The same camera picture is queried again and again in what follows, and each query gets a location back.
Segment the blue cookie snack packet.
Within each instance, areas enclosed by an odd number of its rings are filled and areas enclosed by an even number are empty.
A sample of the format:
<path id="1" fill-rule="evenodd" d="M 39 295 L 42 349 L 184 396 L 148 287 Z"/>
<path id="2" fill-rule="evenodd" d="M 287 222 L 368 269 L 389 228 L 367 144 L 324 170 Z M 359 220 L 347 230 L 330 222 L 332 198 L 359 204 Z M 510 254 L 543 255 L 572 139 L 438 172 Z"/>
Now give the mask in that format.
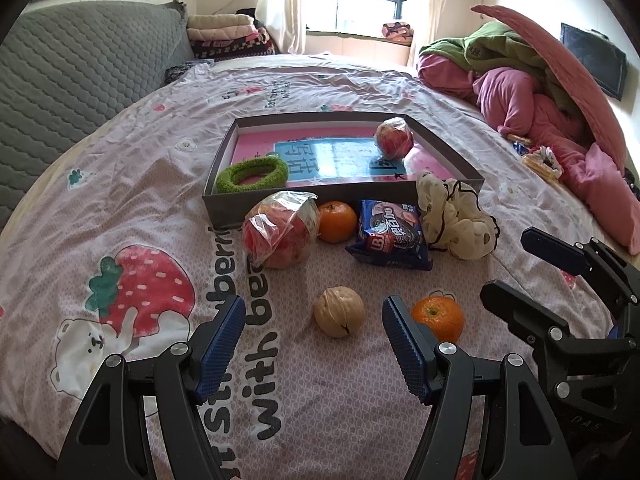
<path id="1" fill-rule="evenodd" d="M 362 200 L 356 240 L 346 246 L 349 255 L 372 266 L 431 271 L 416 206 Z"/>

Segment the green blanket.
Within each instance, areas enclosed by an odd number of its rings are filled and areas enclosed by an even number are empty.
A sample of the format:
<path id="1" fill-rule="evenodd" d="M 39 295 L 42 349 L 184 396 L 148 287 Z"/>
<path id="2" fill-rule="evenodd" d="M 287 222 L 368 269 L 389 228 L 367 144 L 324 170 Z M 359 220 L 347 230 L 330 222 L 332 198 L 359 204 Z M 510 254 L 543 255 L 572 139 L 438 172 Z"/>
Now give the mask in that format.
<path id="1" fill-rule="evenodd" d="M 505 24 L 486 22 L 470 36 L 442 38 L 420 51 L 420 56 L 439 55 L 465 72 L 483 75 L 498 67 L 515 68 L 534 76 L 562 112 L 577 116 L 579 110 L 562 88 L 548 63 L 519 34 Z"/>

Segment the pink strawberry bear bedsheet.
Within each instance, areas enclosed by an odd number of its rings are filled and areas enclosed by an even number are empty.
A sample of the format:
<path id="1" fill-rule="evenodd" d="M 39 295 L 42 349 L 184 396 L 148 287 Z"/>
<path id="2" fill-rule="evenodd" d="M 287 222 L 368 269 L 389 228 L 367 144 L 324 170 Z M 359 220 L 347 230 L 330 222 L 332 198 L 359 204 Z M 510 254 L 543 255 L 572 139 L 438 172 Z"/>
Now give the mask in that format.
<path id="1" fill-rule="evenodd" d="M 240 117 L 336 110 L 407 114 L 468 160 L 484 177 L 480 206 L 500 229 L 495 251 L 477 261 L 438 252 L 421 272 L 368 266 L 343 246 L 319 244 L 285 270 L 251 266 L 240 233 L 213 230 L 202 199 L 224 135 Z M 199 67 L 104 126 L 2 236 L 1 415 L 58 455 L 109 354 L 156 356 L 237 294 L 245 330 L 200 409 L 226 475 L 399 479 L 428 411 L 384 333 L 385 297 L 453 296 L 465 315 L 461 347 L 488 359 L 529 355 L 480 302 L 494 279 L 565 318 L 578 337 L 610 330 L 589 287 L 524 252 L 529 226 L 567 242 L 600 232 L 579 200 L 527 169 L 477 112 L 406 74 Z M 366 310 L 345 338 L 314 320 L 314 303 L 336 286 L 353 289 Z"/>

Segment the snack wrappers beside duvet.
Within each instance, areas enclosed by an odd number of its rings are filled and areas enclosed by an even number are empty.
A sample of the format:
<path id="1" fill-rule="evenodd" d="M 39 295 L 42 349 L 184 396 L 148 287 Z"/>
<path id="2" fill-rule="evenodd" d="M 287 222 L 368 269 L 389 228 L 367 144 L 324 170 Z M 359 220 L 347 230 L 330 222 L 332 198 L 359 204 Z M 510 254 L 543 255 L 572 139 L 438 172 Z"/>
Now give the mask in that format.
<path id="1" fill-rule="evenodd" d="M 521 156 L 522 163 L 548 183 L 558 182 L 563 168 L 551 148 L 535 144 L 529 138 L 508 134 L 506 136 L 514 150 Z"/>

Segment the dark patterned cloth by headboard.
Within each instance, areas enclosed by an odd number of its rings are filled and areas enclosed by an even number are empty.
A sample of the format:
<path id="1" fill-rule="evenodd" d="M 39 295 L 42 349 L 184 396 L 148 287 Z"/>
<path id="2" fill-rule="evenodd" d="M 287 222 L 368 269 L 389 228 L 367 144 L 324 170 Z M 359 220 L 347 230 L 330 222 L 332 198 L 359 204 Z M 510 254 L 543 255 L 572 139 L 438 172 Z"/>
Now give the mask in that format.
<path id="1" fill-rule="evenodd" d="M 191 68 L 196 66 L 214 66 L 215 61 L 211 58 L 197 58 L 196 60 L 186 61 L 182 64 L 169 67 L 165 70 L 164 85 L 172 84 L 176 80 L 180 79 Z"/>

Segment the black wall television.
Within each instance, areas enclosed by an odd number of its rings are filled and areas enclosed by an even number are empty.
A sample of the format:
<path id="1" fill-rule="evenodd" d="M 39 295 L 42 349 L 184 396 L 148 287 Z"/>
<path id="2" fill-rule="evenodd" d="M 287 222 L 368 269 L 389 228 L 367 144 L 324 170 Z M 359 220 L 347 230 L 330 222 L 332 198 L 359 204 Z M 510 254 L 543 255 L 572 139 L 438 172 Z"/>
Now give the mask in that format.
<path id="1" fill-rule="evenodd" d="M 620 101 L 627 77 L 626 54 L 616 47 L 608 36 L 596 30 L 583 30 L 561 24 L 562 44 L 585 66 L 602 91 Z"/>

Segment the King Egg blue wrapper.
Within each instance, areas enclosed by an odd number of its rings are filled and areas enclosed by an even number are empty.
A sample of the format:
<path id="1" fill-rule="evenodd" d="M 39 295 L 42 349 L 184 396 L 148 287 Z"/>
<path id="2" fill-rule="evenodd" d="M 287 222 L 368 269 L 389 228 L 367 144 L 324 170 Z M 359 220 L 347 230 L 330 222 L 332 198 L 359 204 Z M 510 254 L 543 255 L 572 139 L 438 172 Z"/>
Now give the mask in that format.
<path id="1" fill-rule="evenodd" d="M 413 135 L 404 118 L 392 117 L 379 124 L 375 144 L 385 159 L 403 159 L 413 148 Z"/>

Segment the cream scrunchie cloth black trim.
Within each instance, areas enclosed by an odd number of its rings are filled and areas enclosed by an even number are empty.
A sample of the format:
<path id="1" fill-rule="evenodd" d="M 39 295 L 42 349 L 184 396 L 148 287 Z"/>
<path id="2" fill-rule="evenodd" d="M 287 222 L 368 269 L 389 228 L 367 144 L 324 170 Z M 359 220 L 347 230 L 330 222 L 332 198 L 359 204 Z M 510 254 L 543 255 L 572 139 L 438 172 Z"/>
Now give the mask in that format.
<path id="1" fill-rule="evenodd" d="M 480 208 L 478 193 L 471 185 L 426 172 L 416 180 L 416 194 L 422 233 L 431 248 L 468 261 L 495 250 L 498 223 Z"/>

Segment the cream left curtain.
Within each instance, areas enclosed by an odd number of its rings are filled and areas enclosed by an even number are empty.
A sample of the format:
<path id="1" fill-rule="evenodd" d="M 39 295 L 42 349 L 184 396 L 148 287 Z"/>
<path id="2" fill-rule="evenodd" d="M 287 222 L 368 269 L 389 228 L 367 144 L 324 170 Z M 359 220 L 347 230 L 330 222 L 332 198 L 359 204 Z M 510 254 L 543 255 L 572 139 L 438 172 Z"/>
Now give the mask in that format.
<path id="1" fill-rule="evenodd" d="M 303 54 L 306 46 L 306 0 L 258 0 L 256 18 L 284 54 Z"/>

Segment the dark shallow cardboard box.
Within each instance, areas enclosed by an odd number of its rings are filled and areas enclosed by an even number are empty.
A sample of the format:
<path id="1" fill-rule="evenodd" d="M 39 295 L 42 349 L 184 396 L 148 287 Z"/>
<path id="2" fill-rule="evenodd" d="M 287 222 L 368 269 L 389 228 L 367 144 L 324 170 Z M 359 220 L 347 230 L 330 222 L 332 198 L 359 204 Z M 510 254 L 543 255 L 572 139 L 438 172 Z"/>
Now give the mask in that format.
<path id="1" fill-rule="evenodd" d="M 413 148 L 388 162 L 374 142 L 377 126 L 394 113 L 308 112 L 242 117 L 232 122 L 210 167 L 203 200 L 216 229 L 240 226 L 245 215 L 266 196 L 280 191 L 221 193 L 216 181 L 228 167 L 264 156 L 288 165 L 285 187 L 357 205 L 363 198 L 398 204 L 416 202 L 416 179 L 430 172 L 480 191 L 484 177 L 452 146 L 422 122 L 401 114 L 413 136 Z"/>

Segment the floral bag on windowsill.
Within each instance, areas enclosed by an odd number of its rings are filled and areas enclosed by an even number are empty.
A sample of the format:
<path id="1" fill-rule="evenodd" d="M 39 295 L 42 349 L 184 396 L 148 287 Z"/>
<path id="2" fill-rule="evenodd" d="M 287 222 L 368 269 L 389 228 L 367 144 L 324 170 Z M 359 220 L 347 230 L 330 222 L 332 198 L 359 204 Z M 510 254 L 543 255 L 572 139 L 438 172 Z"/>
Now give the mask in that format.
<path id="1" fill-rule="evenodd" d="M 387 22 L 382 26 L 383 38 L 395 44 L 408 46 L 412 43 L 413 35 L 413 28 L 403 21 Z"/>

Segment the tan walnut ball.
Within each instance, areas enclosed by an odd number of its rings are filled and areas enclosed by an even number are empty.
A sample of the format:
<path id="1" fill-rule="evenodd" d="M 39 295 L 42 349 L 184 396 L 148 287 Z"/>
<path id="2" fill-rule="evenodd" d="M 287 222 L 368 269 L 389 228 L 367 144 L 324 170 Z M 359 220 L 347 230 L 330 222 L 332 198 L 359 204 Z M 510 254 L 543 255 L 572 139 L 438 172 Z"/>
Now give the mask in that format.
<path id="1" fill-rule="evenodd" d="M 346 286 L 325 289 L 314 303 L 314 320 L 320 330 L 332 338 L 356 334 L 365 316 L 362 298 Z"/>

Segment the pink crumpled duvet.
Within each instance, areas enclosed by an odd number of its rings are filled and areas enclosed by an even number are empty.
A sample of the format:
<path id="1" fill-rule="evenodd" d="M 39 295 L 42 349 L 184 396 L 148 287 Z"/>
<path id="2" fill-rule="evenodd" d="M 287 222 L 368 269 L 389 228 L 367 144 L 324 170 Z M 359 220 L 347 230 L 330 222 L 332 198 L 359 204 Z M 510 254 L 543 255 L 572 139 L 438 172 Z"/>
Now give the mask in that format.
<path id="1" fill-rule="evenodd" d="M 483 75 L 464 70 L 440 54 L 420 57 L 419 78 L 434 90 L 474 104 L 500 136 L 521 136 L 551 148 L 563 168 L 561 182 L 591 211 L 601 228 L 636 256 L 639 201 L 609 154 L 581 120 L 559 110 L 540 81 L 512 67 Z"/>

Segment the pink blue children's book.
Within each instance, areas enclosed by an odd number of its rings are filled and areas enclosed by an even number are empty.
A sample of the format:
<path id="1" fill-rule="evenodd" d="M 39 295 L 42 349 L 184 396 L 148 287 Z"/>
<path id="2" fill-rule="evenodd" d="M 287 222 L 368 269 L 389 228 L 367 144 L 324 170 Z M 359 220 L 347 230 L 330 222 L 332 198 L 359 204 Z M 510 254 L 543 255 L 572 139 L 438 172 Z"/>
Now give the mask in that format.
<path id="1" fill-rule="evenodd" d="M 289 188 L 336 182 L 413 181 L 429 171 L 441 179 L 454 172 L 420 143 L 403 159 L 387 160 L 370 127 L 319 128 L 314 125 L 239 128 L 230 141 L 232 164 L 277 156 L 288 165 Z"/>

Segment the orange tangerine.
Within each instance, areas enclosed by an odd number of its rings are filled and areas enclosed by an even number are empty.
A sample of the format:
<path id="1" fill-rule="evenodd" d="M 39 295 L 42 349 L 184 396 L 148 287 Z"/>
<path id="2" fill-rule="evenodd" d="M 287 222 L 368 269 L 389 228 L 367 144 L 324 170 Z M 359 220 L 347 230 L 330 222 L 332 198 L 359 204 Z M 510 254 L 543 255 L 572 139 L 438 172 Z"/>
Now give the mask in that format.
<path id="1" fill-rule="evenodd" d="M 322 242 L 337 244 L 350 240 L 358 228 L 358 217 L 349 204 L 332 200 L 319 207 L 318 237 Z"/>
<path id="2" fill-rule="evenodd" d="M 457 301 L 446 296 L 431 296 L 416 302 L 411 317 L 427 325 L 441 342 L 455 344 L 464 329 L 464 314 Z"/>

